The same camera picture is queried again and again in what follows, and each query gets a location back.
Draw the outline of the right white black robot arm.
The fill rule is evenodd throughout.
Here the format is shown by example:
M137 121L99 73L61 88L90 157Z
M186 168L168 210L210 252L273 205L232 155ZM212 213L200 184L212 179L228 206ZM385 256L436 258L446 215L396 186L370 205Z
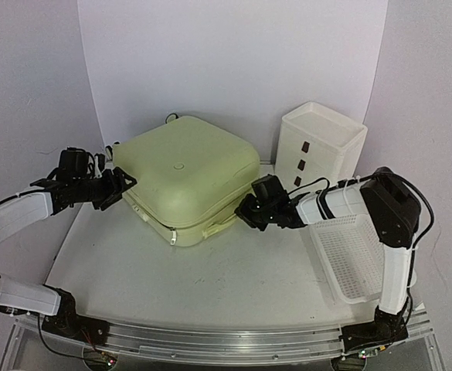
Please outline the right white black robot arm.
M296 230L349 216L369 218L383 247L382 288L370 322L342 327L343 351L349 355L407 339L415 251L428 232L420 229L420 215L430 206L414 184L381 167L371 175L343 179L313 192L304 185L287 191L271 174L251 186L235 214L256 230L264 231L270 224Z

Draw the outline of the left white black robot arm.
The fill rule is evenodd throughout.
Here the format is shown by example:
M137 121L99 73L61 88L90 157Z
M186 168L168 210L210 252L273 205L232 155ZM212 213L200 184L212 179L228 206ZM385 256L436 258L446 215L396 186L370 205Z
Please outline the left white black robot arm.
M0 244L26 227L76 205L89 203L104 211L135 186L136 179L116 167L100 176L70 172L61 179L49 177L30 189L0 202ZM36 315L40 329L67 339L104 345L108 322L80 315L74 296L61 288L21 282L0 273L0 312L11 316Z

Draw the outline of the pale green hard-shell suitcase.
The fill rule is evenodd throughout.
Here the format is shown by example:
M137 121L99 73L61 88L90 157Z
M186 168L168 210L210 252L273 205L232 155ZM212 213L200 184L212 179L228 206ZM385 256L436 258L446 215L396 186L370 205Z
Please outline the pale green hard-shell suitcase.
M124 192L126 202L177 247L234 224L236 207L260 173L252 144L193 116L113 144L112 162L137 181Z

